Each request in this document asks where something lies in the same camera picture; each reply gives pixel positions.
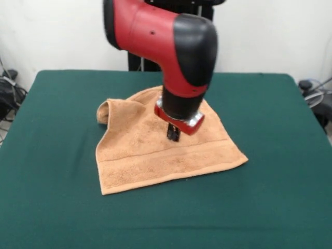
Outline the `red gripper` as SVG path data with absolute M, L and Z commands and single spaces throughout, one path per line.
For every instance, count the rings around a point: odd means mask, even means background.
M 193 135 L 201 127 L 205 115 L 197 111 L 189 120 L 177 120 L 169 117 L 162 108 L 162 96 L 160 96 L 154 107 L 154 113 L 162 120 L 168 123 L 167 138 L 171 141 L 178 142 L 181 132 L 187 135 Z

